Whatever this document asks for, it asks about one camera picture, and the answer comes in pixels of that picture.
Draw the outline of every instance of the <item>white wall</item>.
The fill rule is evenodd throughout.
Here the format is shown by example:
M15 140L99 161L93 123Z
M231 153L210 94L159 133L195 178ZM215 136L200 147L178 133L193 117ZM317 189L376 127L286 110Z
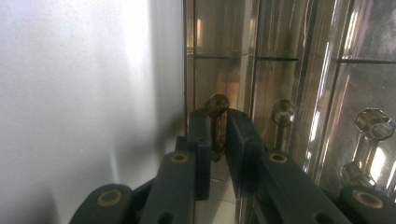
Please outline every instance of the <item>white wall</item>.
M67 223L183 134L181 0L0 2L0 223Z

